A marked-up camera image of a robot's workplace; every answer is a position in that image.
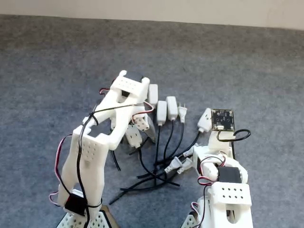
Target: white connector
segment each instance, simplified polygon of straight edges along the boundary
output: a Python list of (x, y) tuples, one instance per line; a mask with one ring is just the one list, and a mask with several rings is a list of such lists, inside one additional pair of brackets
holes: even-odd
[(211, 109), (206, 108), (204, 114), (200, 117), (198, 122), (198, 127), (200, 132), (208, 132), (211, 130), (212, 121), (211, 121)]
[(158, 102), (158, 86), (157, 84), (149, 84), (148, 102), (155, 108)]
[(169, 173), (172, 170), (178, 169), (179, 167), (182, 167), (182, 163), (178, 157), (174, 157), (174, 159), (171, 161), (170, 165), (165, 169), (165, 172)]
[(186, 160), (182, 163), (182, 167), (177, 170), (178, 174), (183, 173), (185, 170), (188, 170), (192, 167), (192, 160), (190, 158), (186, 158)]
[(183, 107), (181, 106), (181, 104), (179, 105), (178, 113), (179, 113), (179, 117), (180, 117), (180, 122), (185, 123), (185, 116), (187, 114), (187, 108), (186, 108), (185, 104)]
[(167, 119), (167, 102), (158, 101), (157, 102), (157, 112), (156, 112), (157, 124), (162, 126)]
[(193, 151), (194, 151), (194, 147), (195, 146), (198, 146), (198, 144), (194, 144), (188, 151), (184, 152), (182, 155), (186, 158), (186, 157), (189, 157), (193, 154)]
[(166, 102), (167, 102), (167, 109), (168, 109), (168, 119), (170, 121), (173, 121), (177, 118), (177, 115), (178, 115), (176, 98), (174, 96), (168, 96), (166, 98)]
[(139, 148), (143, 142), (142, 136), (134, 125), (129, 125), (125, 136), (130, 146)]

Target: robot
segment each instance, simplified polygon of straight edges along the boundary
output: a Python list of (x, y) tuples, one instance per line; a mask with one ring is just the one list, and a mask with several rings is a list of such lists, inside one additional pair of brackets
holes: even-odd
[[(100, 212), (108, 151), (114, 151), (124, 135), (131, 146), (139, 148), (142, 143), (139, 130), (155, 141), (155, 129), (147, 113), (153, 111), (158, 97), (149, 93), (150, 103), (145, 102), (150, 80), (143, 77), (136, 81), (126, 75), (125, 70), (120, 72), (104, 99), (73, 131), (61, 175), (57, 168), (60, 150), (57, 152), (55, 172), (60, 184), (58, 192), (52, 194), (58, 194), (57, 205), (67, 212), (58, 227), (111, 227)], [(92, 126), (109, 118), (112, 128), (109, 135), (89, 135)], [(207, 109), (198, 126), (205, 132), (212, 129), (208, 146), (194, 145), (182, 156), (174, 157), (165, 169), (166, 173), (178, 169), (177, 173), (182, 174), (194, 167), (199, 184), (209, 188), (191, 204), (194, 213), (187, 216), (182, 228), (253, 227), (248, 174), (234, 159), (233, 141), (238, 139), (235, 139), (232, 110)], [(74, 189), (77, 183), (81, 191)]]

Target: white power adapter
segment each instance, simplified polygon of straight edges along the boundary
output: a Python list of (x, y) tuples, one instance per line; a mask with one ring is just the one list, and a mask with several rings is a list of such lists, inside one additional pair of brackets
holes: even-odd
[(211, 130), (212, 121), (211, 121), (211, 109), (206, 108), (203, 115), (200, 117), (198, 122), (198, 127), (200, 132), (208, 132)]
[(148, 90), (148, 102), (155, 108), (158, 102), (158, 85), (150, 84)]
[(168, 119), (173, 121), (177, 118), (177, 115), (178, 115), (176, 98), (174, 96), (168, 96), (166, 98), (166, 102), (167, 102), (167, 109), (168, 109)]
[(157, 125), (162, 126), (167, 119), (167, 102), (158, 101), (156, 112)]

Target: gray carpet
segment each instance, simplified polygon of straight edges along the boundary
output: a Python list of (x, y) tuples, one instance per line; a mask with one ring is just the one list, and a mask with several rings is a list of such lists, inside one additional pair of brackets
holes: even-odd
[[(58, 184), (57, 144), (122, 69), (157, 83), (160, 99), (186, 103), (182, 148), (206, 107), (232, 108), (236, 128), (252, 131), (236, 154), (249, 173), (254, 227), (303, 227), (303, 31), (18, 16), (0, 16), (0, 227), (59, 222), (64, 212), (48, 201)], [(170, 125), (163, 129), (161, 148)], [(170, 150), (179, 132), (177, 124)], [(116, 151), (121, 172), (110, 156), (106, 162), (105, 204), (144, 173), (129, 151), (125, 144)], [(149, 167), (153, 157), (148, 144)], [(110, 210), (122, 228), (177, 228), (202, 195), (196, 178), (189, 170), (175, 179), (180, 188), (128, 194)]]

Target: white plastic frame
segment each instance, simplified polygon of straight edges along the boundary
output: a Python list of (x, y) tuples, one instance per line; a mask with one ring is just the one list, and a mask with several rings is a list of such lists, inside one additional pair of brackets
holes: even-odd
[[(124, 77), (126, 74), (127, 72), (125, 70), (120, 72), (105, 98), (96, 107), (96, 111), (124, 105), (142, 104), (145, 101), (150, 80), (145, 77), (141, 82), (137, 82)], [(122, 91), (130, 93), (127, 98), (122, 97)], [(96, 125), (96, 122), (92, 118), (87, 124), (82, 138), (80, 175), (89, 205), (95, 206), (100, 204), (105, 185), (104, 166), (108, 151), (117, 148), (128, 128), (132, 115), (142, 111), (144, 111), (143, 105), (122, 107), (95, 113), (94, 116), (99, 123), (108, 118), (112, 118), (112, 120), (115, 121), (115, 128), (109, 135), (100, 133), (97, 137), (92, 137), (88, 134), (91, 132), (91, 127)], [(82, 125), (73, 131), (70, 152), (61, 174), (64, 184), (70, 191), (72, 191), (74, 186), (78, 183), (76, 161), (78, 155), (78, 138), (81, 129)], [(58, 204), (64, 207), (68, 197), (69, 194), (65, 191), (63, 186), (59, 184)], [(101, 205), (97, 208), (89, 208), (91, 219), (95, 219), (100, 208)]]

